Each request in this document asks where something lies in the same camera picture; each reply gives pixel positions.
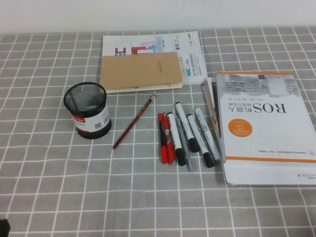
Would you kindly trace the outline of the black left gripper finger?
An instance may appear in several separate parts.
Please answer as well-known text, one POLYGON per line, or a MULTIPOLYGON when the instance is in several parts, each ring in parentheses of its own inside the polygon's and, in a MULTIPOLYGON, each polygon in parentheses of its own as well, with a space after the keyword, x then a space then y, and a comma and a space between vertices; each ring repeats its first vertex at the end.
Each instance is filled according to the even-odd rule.
POLYGON ((7 219, 0 219, 0 237, 8 237, 10 224, 7 219))

